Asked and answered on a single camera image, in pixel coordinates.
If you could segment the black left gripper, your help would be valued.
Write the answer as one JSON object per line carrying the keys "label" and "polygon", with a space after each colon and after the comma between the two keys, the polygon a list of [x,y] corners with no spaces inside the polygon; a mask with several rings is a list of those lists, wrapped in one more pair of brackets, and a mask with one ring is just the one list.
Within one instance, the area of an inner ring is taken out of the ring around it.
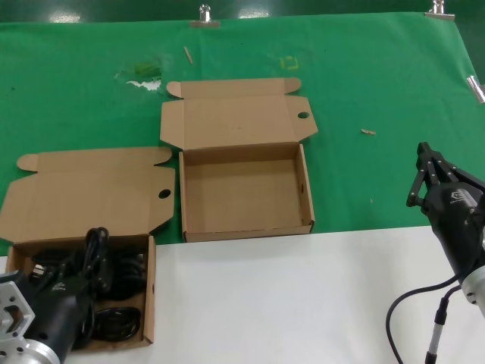
{"label": "black left gripper", "polygon": [[90,315],[92,296],[110,290],[111,271],[83,270],[81,257],[41,258],[36,264],[44,268],[39,284],[57,283],[34,299],[35,318],[24,337],[45,344],[58,357],[66,357]]}

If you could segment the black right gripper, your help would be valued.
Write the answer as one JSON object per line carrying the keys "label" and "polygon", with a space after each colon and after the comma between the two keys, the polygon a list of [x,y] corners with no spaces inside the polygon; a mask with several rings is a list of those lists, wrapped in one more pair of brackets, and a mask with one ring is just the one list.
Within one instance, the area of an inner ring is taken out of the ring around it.
{"label": "black right gripper", "polygon": [[[478,249],[484,223],[478,203],[484,182],[444,159],[427,142],[418,144],[417,174],[406,200],[407,207],[420,206],[441,243],[455,275],[469,275],[484,265]],[[425,198],[419,196],[425,184]]]}

